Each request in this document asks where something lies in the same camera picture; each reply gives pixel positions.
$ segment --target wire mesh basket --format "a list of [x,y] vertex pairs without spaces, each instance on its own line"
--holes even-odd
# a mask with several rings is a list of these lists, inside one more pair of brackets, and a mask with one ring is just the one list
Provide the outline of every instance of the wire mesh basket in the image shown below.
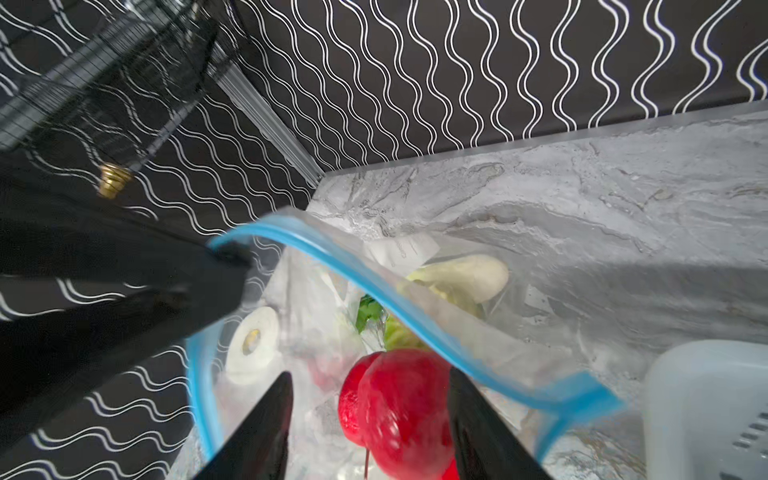
[[218,23],[197,3],[144,0],[102,24],[44,75],[18,79],[0,106],[0,150],[53,151],[74,137],[130,178],[237,54],[217,44]]

